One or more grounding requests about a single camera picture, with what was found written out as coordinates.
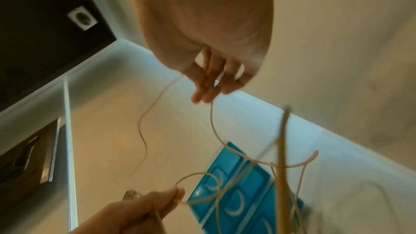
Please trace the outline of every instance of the blue organizer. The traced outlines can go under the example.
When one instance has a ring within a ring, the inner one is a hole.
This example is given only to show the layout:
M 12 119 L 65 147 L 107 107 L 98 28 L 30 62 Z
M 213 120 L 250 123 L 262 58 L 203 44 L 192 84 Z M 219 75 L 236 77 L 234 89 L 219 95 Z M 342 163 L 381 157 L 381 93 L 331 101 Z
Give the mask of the blue organizer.
M 227 145 L 243 153 L 231 142 Z M 224 148 L 207 171 L 218 178 L 223 188 L 239 172 L 250 166 L 249 161 Z M 204 176 L 193 191 L 189 200 L 198 200 L 217 193 L 216 181 Z M 303 202 L 298 199 L 302 211 Z M 202 224 L 206 234 L 217 234 L 215 214 L 216 201 L 191 206 L 191 209 Z M 223 234 L 235 233 L 275 233 L 274 186 L 270 174 L 260 166 L 255 166 L 235 187 L 229 190 L 220 200 L 220 227 Z

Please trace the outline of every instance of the white floor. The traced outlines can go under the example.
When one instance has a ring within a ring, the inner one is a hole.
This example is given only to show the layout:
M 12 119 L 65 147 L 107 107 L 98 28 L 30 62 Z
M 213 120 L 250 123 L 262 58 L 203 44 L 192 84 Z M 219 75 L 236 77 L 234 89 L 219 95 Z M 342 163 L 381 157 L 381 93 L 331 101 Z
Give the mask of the white floor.
M 144 154 L 138 118 L 177 76 L 130 42 L 120 42 L 71 75 L 80 222 L 107 203 L 120 200 L 130 188 L 144 193 L 163 190 L 209 166 L 219 147 L 209 125 L 209 107 L 191 104 L 194 87 L 182 79 L 143 121 L 149 155 L 137 169 Z M 250 156 L 256 156 L 274 139 L 280 116 L 280 109 L 244 93 L 220 97 L 214 104 L 214 123 L 220 136 Z M 296 116 L 289 122 L 288 146 L 290 163 L 320 151 L 307 169 L 301 190 L 301 197 L 315 212 L 310 218 L 310 233 L 413 233 L 414 172 Z M 292 187 L 299 172 L 289 173 Z M 190 193 L 198 181 L 189 179 L 182 186 Z M 387 192 L 402 232 L 395 229 L 389 207 L 375 185 Z M 185 206 L 166 218 L 166 226 L 169 234 L 202 233 Z

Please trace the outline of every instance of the string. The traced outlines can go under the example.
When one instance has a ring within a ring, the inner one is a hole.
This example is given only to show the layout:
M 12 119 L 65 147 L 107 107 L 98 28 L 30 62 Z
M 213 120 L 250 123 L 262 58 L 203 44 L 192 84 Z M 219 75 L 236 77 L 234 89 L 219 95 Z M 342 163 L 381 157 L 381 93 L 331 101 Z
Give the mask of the string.
M 141 122 L 142 122 L 142 120 L 156 106 L 156 104 L 162 98 L 162 96 L 164 95 L 164 93 L 167 90 L 169 90 L 181 78 L 182 78 L 182 76 L 179 76 L 178 78 L 174 79 L 171 83 L 169 83 L 160 92 L 160 94 L 156 97 L 156 99 L 149 106 L 149 108 L 146 111 L 144 111 L 143 114 L 140 116 L 137 127 L 138 127 L 138 130 L 139 130 L 140 138 L 143 141 L 143 144 L 144 144 L 144 147 L 145 147 L 145 155 L 144 155 L 144 158 L 139 162 L 139 164 L 136 166 L 136 168 L 133 170 L 133 172 L 131 174 L 133 174 L 134 172 L 136 172 L 142 166 L 142 164 L 144 163 L 144 161 L 147 158 L 148 146 L 147 146 L 147 142 L 144 139 L 144 136 L 143 136 L 142 131 L 141 131 Z M 188 201 L 179 201 L 179 200 L 177 200 L 176 202 L 178 204 L 186 204 L 186 205 L 189 205 L 189 206 L 193 206 L 193 205 L 200 205 L 200 204 L 204 204 L 204 203 L 207 203 L 207 202 L 211 202 L 212 200 L 216 199 L 216 201 L 217 201 L 216 202 L 216 221 L 217 221 L 218 233 L 221 234 L 220 219 L 219 219 L 219 203 L 220 203 L 221 196 L 223 196 L 228 190 L 230 190 L 236 184 L 238 184 L 251 171 L 251 169 L 254 166 L 256 166 L 257 164 L 264 164 L 264 165 L 270 166 L 272 168 L 273 174 L 275 175 L 273 169 L 274 168 L 279 169 L 279 164 L 281 164 L 281 162 L 278 162 L 277 164 L 274 164 L 274 163 L 264 162 L 264 161 L 261 161 L 260 160 L 268 152 L 268 150 L 270 149 L 270 147 L 273 146 L 273 143 L 270 144 L 270 145 L 268 145 L 265 148 L 265 150 L 263 152 L 261 152 L 260 155 L 256 159 L 250 158 L 250 157 L 244 155 L 243 153 L 240 153 L 237 150 L 229 147 L 218 136 L 218 133 L 217 133 L 217 131 L 215 129 L 214 122 L 213 122 L 213 111 L 214 111 L 214 103 L 211 102 L 211 108 L 210 108 L 210 123 L 211 123 L 211 128 L 212 128 L 212 130 L 214 132 L 214 135 L 217 137 L 218 141 L 221 142 L 221 144 L 224 146 L 224 148 L 226 148 L 229 151 L 232 151 L 233 153 L 235 153 L 235 154 L 243 157 L 245 160 L 251 161 L 250 166 L 248 166 L 243 172 L 241 172 L 234 179 L 234 181 L 228 183 L 223 189 L 221 189 L 221 185 L 220 185 L 220 182 L 219 182 L 218 178 L 216 176 L 214 176 L 213 174 L 206 173 L 206 172 L 198 172 L 198 173 L 193 173 L 193 174 L 187 175 L 187 176 L 181 178 L 175 185 L 178 185 L 180 182 L 182 182 L 183 180 L 185 180 L 185 179 L 187 179 L 187 178 L 189 178 L 191 176 L 195 176 L 195 175 L 207 175 L 207 176 L 212 177 L 216 181 L 216 183 L 217 183 L 217 194 L 211 195 L 211 196 L 206 197 L 206 198 L 198 199 L 198 200 L 191 200 L 191 201 L 189 201 L 189 200 Z M 284 149 L 286 148 L 286 144 L 285 144 L 285 134 L 286 134 L 286 123 L 287 123 L 287 121 L 289 119 L 289 114 L 290 114 L 290 112 L 288 110 L 286 110 L 285 113 L 284 113 L 284 116 L 283 116 L 282 125 L 281 125 L 281 128 L 280 128 L 280 135 L 277 138 L 277 141 L 275 142 L 275 145 L 276 145 L 277 150 L 278 150 L 277 152 L 279 152 L 279 151 L 282 152 L 281 149 L 283 148 L 283 153 L 284 153 L 284 151 L 285 151 Z M 296 210 L 296 212 L 298 214 L 300 214 L 300 210 L 297 207 L 296 200 L 297 200 L 297 195 L 299 194 L 299 188 L 300 188 L 301 181 L 302 181 L 302 178 L 303 178 L 304 169 L 306 168 L 306 165 L 308 165 L 310 162 L 312 162 L 313 160 L 315 160 L 318 155 L 319 155 L 319 152 L 318 151 L 315 151 L 307 160 L 305 160 L 305 161 L 303 161 L 301 163 L 294 164 L 294 165 L 289 165 L 289 166 L 286 165 L 286 155 L 285 154 L 280 155 L 280 156 L 282 156 L 282 158 L 280 158 L 280 160 L 283 161 L 283 166 L 281 166 L 280 168 L 283 169 L 284 172 L 278 170 L 278 175 L 280 175 L 281 178 L 279 176 L 275 175 L 276 199 L 279 197 L 279 198 L 281 198 L 281 200 L 285 200 L 285 199 L 287 199 L 287 196 L 289 196 L 292 199 L 292 203 L 293 203 L 294 209 Z M 299 185 L 298 185 L 298 189 L 296 191 L 295 198 L 293 198 L 292 195 L 291 195 L 290 188 L 289 189 L 286 189 L 286 188 L 289 187 L 287 185 L 286 176 L 285 176 L 286 175 L 286 169 L 287 168 L 301 167 L 301 166 L 303 166 L 302 173 L 301 173 L 301 178 L 300 178 L 300 182 L 299 182 Z M 278 207 L 277 206 L 277 203 L 276 203 L 276 207 L 275 207 L 276 214 L 278 214 L 277 213 L 278 212 L 278 209 L 282 209 L 282 207 L 286 207 L 286 205 L 283 205 L 283 206 L 279 206 Z M 155 214 L 156 214 L 157 220 L 162 225 L 162 219 L 161 219 L 158 211 L 155 211 Z M 301 215 L 299 216 L 299 222 L 300 222 L 300 225 L 301 225 L 302 229 L 304 230 L 304 233 L 306 234 L 306 228 L 304 227 L 303 219 L 301 220 L 300 218 L 301 218 Z M 289 234 L 290 233 L 290 231 L 288 229 L 288 223 L 286 222 L 286 220 L 279 220 L 279 221 L 277 221 L 277 223 L 278 223 L 278 227 L 279 227 L 279 225 L 286 225 L 284 227 L 284 230 L 280 232 L 281 234 Z

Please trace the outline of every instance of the hand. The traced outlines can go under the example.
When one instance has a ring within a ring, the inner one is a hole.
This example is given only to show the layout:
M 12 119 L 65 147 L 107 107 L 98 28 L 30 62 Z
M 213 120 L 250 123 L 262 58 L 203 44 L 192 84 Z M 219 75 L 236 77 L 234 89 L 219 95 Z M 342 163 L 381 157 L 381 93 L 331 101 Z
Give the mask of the hand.
M 71 234 L 163 234 L 154 212 L 164 218 L 185 195 L 183 188 L 151 192 L 132 200 L 107 205 Z
M 246 85 L 270 45 L 273 0 L 133 0 L 133 4 L 154 55 L 195 83 L 194 103 L 210 103 L 220 93 Z M 202 67 L 195 62 L 200 52 Z M 236 80 L 241 65 L 244 73 Z

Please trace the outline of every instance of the cord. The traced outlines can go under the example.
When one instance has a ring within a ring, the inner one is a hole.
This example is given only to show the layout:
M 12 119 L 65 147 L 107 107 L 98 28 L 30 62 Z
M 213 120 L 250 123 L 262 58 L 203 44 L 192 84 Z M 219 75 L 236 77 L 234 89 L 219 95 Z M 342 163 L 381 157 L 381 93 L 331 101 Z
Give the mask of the cord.
M 162 91 L 161 93 L 156 97 L 155 101 L 149 106 L 149 108 L 143 112 L 143 114 L 140 116 L 139 121 L 138 121 L 138 130 L 139 130 L 139 135 L 141 140 L 143 141 L 144 147 L 145 147 L 145 155 L 144 158 L 139 162 L 139 164 L 136 166 L 136 168 L 133 170 L 133 173 L 135 173 L 144 163 L 144 161 L 147 158 L 147 153 L 148 153 L 148 147 L 147 147 L 147 142 L 144 139 L 144 136 L 142 134 L 141 131 L 141 122 L 144 119 L 144 117 L 156 106 L 156 104 L 159 102 L 159 100 L 162 98 L 162 96 L 164 95 L 164 93 L 169 90 L 176 82 L 178 82 L 180 79 L 182 78 L 182 76 L 179 76 L 178 78 L 174 79 L 171 83 L 169 83 Z M 221 189 L 221 185 L 220 182 L 218 180 L 218 178 L 216 176 L 214 176 L 213 174 L 207 173 L 207 172 L 198 172 L 198 173 L 193 173 L 190 175 L 187 175 L 183 178 L 181 178 L 175 185 L 178 185 L 180 182 L 182 182 L 183 180 L 191 177 L 191 176 L 195 176 L 195 175 L 207 175 L 212 177 L 216 183 L 217 183 L 217 194 L 211 195 L 209 197 L 206 198 L 202 198 L 199 200 L 191 200 L 191 201 L 179 201 L 177 200 L 176 202 L 178 202 L 179 204 L 186 204 L 189 206 L 192 205 L 199 205 L 199 204 L 204 204 L 207 202 L 211 202 L 212 200 L 216 199 L 216 219 L 217 219 L 217 228 L 218 228 L 218 233 L 221 234 L 221 227 L 220 227 L 220 219 L 219 219 L 219 204 L 220 204 L 220 199 L 221 196 L 223 196 L 228 190 L 230 190 L 231 188 L 233 188 L 236 184 L 238 184 L 250 171 L 251 169 L 256 166 L 257 164 L 264 164 L 267 166 L 270 166 L 272 168 L 272 172 L 275 176 L 275 191 L 276 191 L 276 200 L 279 200 L 279 205 L 278 202 L 276 202 L 275 204 L 275 211 L 276 211 L 276 217 L 278 217 L 278 215 L 280 217 L 284 217 L 280 220 L 277 221 L 277 226 L 278 229 L 280 229 L 281 231 L 279 232 L 280 234 L 290 234 L 290 230 L 289 230 L 289 211 L 285 211 L 288 210 L 288 202 L 286 202 L 287 200 L 287 196 L 289 196 L 292 199 L 292 203 L 294 206 L 294 209 L 296 210 L 296 212 L 299 214 L 299 222 L 301 224 L 301 227 L 304 231 L 304 233 L 306 234 L 306 228 L 303 224 L 303 219 L 301 219 L 301 214 L 300 214 L 300 210 L 297 206 L 297 196 L 299 194 L 299 188 L 301 185 L 301 181 L 303 178 L 303 174 L 304 174 L 304 170 L 306 168 L 306 166 L 312 162 L 313 160 L 316 159 L 316 157 L 319 155 L 318 151 L 315 151 L 307 160 L 298 163 L 298 164 L 294 164 L 294 165 L 286 165 L 286 155 L 285 155 L 285 149 L 286 149 L 286 142 L 285 142 L 285 137 L 286 137 L 286 123 L 289 119 L 289 115 L 290 115 L 290 110 L 287 109 L 284 112 L 283 115 L 283 119 L 282 119 L 282 125 L 280 127 L 280 135 L 277 138 L 276 142 L 273 142 L 272 144 L 268 145 L 265 150 L 263 152 L 260 153 L 260 155 L 254 159 L 254 158 L 250 158 L 246 155 L 244 155 L 243 153 L 238 152 L 235 149 L 232 149 L 231 147 L 229 147 L 227 144 L 225 144 L 221 138 L 218 136 L 217 131 L 214 127 L 214 122 L 213 122 L 213 112 L 214 112 L 214 103 L 211 102 L 211 108 L 210 108 L 210 123 L 211 123 L 211 127 L 212 127 L 212 131 L 214 132 L 214 135 L 217 137 L 218 141 L 221 142 L 221 144 L 224 146 L 224 148 L 228 149 L 229 151 L 232 151 L 233 153 L 243 157 L 245 160 L 249 160 L 251 161 L 250 166 L 248 166 L 243 172 L 241 172 L 235 179 L 234 181 L 228 183 L 223 189 Z M 278 162 L 277 164 L 274 163 L 270 163 L 270 162 L 264 162 L 261 161 L 260 159 L 262 159 L 262 157 L 269 151 L 269 149 L 271 148 L 271 146 L 275 145 L 277 147 L 277 152 L 279 153 L 277 155 L 278 158 Z M 290 188 L 287 185 L 287 181 L 286 181 L 286 169 L 287 168 L 295 168 L 295 167 L 303 167 L 302 168 L 302 173 L 301 173 L 301 178 L 299 181 L 299 185 L 298 185 L 298 189 L 296 191 L 296 195 L 293 198 L 292 195 L 290 194 Z M 158 219 L 159 223 L 162 225 L 162 219 L 158 213 L 158 211 L 155 211 L 156 214 L 156 218 Z

